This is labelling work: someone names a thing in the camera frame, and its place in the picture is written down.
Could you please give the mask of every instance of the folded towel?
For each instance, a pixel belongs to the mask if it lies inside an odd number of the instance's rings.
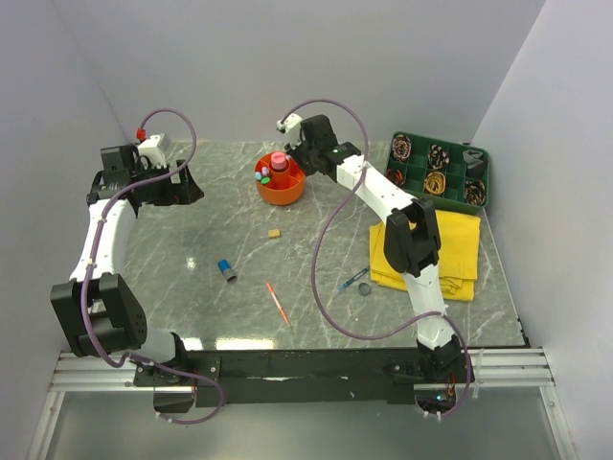
[[[475,297],[479,262],[480,218],[465,214],[437,211],[441,234],[439,277],[443,297],[470,301]],[[371,227],[371,279],[388,288],[406,290],[402,276],[387,263],[383,254],[385,224]]]

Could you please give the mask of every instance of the green plastic bin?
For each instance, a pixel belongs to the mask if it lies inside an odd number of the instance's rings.
[[[398,162],[392,156],[392,143],[394,142],[394,138],[399,135],[405,135],[411,139],[411,156],[409,156],[406,163]],[[428,168],[428,153],[430,151],[430,146],[433,144],[441,146],[443,149],[449,152],[449,164],[444,170],[440,171],[440,173],[445,175],[445,190],[443,196],[433,196],[427,194],[423,190],[425,177],[434,171]],[[466,178],[466,162],[464,161],[463,157],[463,152],[465,150],[481,151],[484,154],[484,158],[488,160],[488,165],[486,166],[486,170],[481,178],[486,186],[486,202],[482,206],[468,204],[464,200],[466,181],[473,180]],[[471,214],[474,216],[480,209],[488,206],[489,164],[489,153],[483,149],[479,149],[474,146],[465,146],[464,144],[455,144],[453,142],[434,139],[432,137],[418,136],[417,134],[411,134],[410,132],[399,131],[394,133],[392,142],[390,142],[385,171],[400,170],[404,176],[404,184],[401,188],[406,190],[411,195],[431,199],[434,202],[434,207],[436,209],[453,211],[455,213]]]

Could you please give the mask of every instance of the pen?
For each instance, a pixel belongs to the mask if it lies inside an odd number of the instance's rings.
[[[287,323],[287,326],[289,326],[291,328],[291,323],[289,322],[289,319],[287,318],[287,315],[285,314],[284,308],[279,303],[279,299],[277,298],[277,294],[275,294],[275,289],[273,289],[272,286],[270,286],[270,283],[268,283],[268,282],[266,282],[266,286],[268,287],[268,291],[270,292],[270,295],[272,296],[272,300],[275,301],[275,305],[277,306],[277,308],[281,312],[281,316],[284,318],[285,322]]]
[[[339,294],[343,293],[343,291],[348,288],[355,280],[360,279],[362,276],[364,276],[368,270],[370,269],[369,266],[367,266],[366,268],[364,268],[363,270],[361,270],[359,273],[356,273],[355,275],[353,275],[349,280],[347,280],[345,283],[343,283],[337,290],[336,293],[334,294],[335,298],[337,297]]]

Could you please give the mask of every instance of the red pen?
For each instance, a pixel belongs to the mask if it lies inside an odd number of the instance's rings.
[[[285,314],[284,308],[279,303],[279,299],[277,298],[277,294],[275,294],[275,289],[273,289],[272,286],[270,285],[270,283],[268,283],[268,282],[266,282],[266,285],[268,286],[268,290],[270,291],[270,295],[272,296],[272,300],[275,301],[275,305],[277,306],[277,308],[281,312],[281,316],[284,318],[285,322],[287,323],[287,326],[289,326],[291,328],[291,323],[289,322],[289,319],[287,318],[287,315]]]

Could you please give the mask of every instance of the pink cap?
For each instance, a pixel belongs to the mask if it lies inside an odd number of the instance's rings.
[[[273,170],[284,170],[287,166],[287,160],[285,160],[285,153],[283,151],[275,151],[270,155],[270,166]]]

